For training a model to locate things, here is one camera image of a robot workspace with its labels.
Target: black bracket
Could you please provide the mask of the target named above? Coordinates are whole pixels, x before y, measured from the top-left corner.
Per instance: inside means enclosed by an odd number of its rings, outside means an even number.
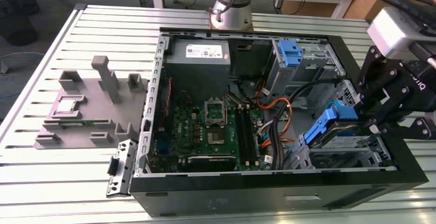
[[[415,119],[411,127],[392,127],[384,125],[380,128],[383,133],[391,134],[395,137],[416,140],[435,140],[436,139],[436,126],[431,119],[419,117]]]

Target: open computer tower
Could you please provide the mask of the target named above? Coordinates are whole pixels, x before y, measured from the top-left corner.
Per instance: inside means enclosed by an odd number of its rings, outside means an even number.
[[[139,141],[120,143],[107,195],[151,216],[351,208],[427,182],[404,140],[356,137],[303,148],[299,136],[335,101],[359,102],[359,66],[338,36],[162,29]],[[319,84],[292,103],[284,169],[271,167],[258,107]]]

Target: metal bracket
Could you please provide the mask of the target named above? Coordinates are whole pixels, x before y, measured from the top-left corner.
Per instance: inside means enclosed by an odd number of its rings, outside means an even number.
[[[303,135],[300,135],[300,139],[295,143],[290,159],[284,162],[284,169],[315,169],[310,157],[310,148]]]
[[[118,145],[116,154],[110,161],[108,174],[111,178],[107,197],[131,196],[130,185],[136,149],[138,142],[134,140],[126,140]]]

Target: slotted aluminum surface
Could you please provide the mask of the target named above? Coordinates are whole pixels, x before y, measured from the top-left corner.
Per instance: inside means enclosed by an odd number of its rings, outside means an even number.
[[[254,14],[254,25],[255,31],[340,35],[359,63],[372,45],[366,33],[368,24],[362,20]],[[35,137],[60,88],[62,71],[76,69],[83,77],[96,78],[91,59],[94,55],[106,55],[119,78],[127,78],[131,72],[148,78],[159,27],[206,29],[208,15],[203,11],[107,6],[88,6],[72,13],[0,127],[0,223],[435,222],[435,142],[408,142],[431,182],[352,210],[176,219],[151,219],[132,197],[106,199],[106,172],[114,149],[35,150]]]

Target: sticker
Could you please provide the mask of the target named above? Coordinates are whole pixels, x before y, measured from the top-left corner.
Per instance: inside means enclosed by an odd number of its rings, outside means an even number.
[[[267,90],[266,88],[262,88],[262,92],[263,92],[266,95],[270,95],[270,90]]]
[[[272,157],[266,155],[266,163],[272,164]]]
[[[186,47],[186,57],[223,58],[223,48],[220,45],[190,44]]]
[[[336,136],[323,148],[354,148],[370,136]]]

